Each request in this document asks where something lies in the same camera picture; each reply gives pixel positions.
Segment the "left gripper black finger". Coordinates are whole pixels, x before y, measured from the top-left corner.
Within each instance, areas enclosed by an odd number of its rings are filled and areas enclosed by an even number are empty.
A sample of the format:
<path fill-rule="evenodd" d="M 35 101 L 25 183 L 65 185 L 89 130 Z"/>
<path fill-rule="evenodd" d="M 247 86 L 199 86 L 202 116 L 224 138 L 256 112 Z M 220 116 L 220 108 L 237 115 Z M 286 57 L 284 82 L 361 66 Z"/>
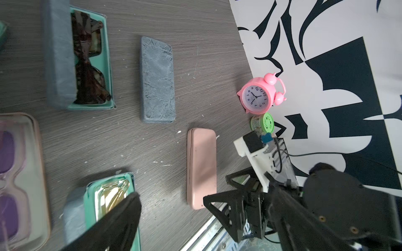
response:
<path fill-rule="evenodd" d="M 140 194 L 130 193 L 64 251 L 129 251 L 141 216 Z"/>

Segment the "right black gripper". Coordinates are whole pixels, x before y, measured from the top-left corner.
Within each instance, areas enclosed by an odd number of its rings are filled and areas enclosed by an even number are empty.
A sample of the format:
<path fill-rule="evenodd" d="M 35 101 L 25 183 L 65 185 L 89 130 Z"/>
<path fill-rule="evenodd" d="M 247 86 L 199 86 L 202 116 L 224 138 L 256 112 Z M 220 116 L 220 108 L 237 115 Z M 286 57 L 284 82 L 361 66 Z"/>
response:
<path fill-rule="evenodd" d="M 249 167 L 226 177 L 234 187 L 204 197 L 204 206 L 219 220 L 232 239 L 239 243 L 276 233 L 284 251 L 352 251 L 316 216 L 306 209 L 300 189 L 291 183 L 268 178 L 268 192 Z"/>

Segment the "pink case thin glasses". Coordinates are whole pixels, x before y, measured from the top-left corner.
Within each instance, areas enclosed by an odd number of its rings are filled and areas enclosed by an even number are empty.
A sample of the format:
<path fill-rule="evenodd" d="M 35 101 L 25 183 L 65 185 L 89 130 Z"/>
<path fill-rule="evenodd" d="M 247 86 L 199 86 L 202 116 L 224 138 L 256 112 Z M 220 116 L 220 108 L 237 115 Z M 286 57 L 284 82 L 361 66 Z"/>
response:
<path fill-rule="evenodd" d="M 217 143 L 214 130 L 192 128 L 187 133 L 187 203 L 203 209 L 204 197 L 217 192 Z"/>

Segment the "grey case white glasses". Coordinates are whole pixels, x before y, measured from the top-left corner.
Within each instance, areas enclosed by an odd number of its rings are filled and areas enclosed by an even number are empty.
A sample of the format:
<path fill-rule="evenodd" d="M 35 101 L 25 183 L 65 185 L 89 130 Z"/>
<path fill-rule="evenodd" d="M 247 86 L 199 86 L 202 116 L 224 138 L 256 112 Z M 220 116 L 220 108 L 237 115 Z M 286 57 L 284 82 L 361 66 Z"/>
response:
<path fill-rule="evenodd" d="M 176 118 L 172 47 L 141 37 L 141 119 L 145 123 L 172 123 Z"/>

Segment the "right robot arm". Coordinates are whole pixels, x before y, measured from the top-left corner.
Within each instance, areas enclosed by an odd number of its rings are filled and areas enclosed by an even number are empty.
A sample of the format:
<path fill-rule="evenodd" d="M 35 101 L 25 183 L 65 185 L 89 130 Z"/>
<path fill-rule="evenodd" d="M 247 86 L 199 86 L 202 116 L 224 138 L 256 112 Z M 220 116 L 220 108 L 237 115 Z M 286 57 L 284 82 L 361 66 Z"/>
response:
<path fill-rule="evenodd" d="M 235 242 L 277 234 L 284 251 L 402 248 L 401 197 L 365 187 L 328 164 L 316 165 L 303 187 L 270 173 L 268 191 L 249 167 L 227 176 L 233 190 L 204 197 L 205 207 Z"/>

